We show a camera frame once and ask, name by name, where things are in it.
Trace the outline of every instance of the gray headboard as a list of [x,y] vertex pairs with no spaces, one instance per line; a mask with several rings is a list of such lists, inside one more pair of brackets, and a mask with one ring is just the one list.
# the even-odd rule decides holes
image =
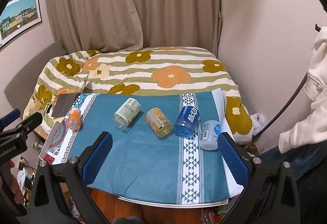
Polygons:
[[5,87],[4,93],[9,103],[21,111],[21,117],[46,63],[65,54],[60,42],[54,42],[29,61]]

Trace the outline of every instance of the painting of colorful houses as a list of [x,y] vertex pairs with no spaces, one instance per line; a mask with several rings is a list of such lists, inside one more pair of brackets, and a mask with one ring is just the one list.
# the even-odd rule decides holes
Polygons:
[[41,21],[39,0],[10,0],[0,16],[0,48]]

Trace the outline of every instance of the blue label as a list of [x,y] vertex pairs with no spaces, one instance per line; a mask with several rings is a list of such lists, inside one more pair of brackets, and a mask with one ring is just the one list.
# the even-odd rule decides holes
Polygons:
[[220,124],[217,124],[217,125],[214,127],[214,131],[216,132],[217,135],[220,135],[220,132],[221,132]]
[[193,106],[184,106],[177,119],[184,119],[186,122],[195,125],[199,119],[200,113]]

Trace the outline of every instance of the barcode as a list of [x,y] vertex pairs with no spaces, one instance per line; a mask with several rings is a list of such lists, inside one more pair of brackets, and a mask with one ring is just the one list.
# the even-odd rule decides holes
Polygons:
[[206,139],[208,137],[208,130],[203,131],[203,137],[202,139]]

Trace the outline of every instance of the floral striped bedding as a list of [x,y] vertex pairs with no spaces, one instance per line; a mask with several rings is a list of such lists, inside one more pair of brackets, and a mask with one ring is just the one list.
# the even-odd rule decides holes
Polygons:
[[51,117],[60,94],[162,96],[217,88],[226,92],[226,119],[234,139],[239,144],[251,141],[252,121],[241,104],[238,86],[223,63],[198,47],[158,47],[113,53],[87,50],[53,58],[37,80],[24,117],[39,111],[44,119],[36,132],[46,138],[53,124],[63,119]]

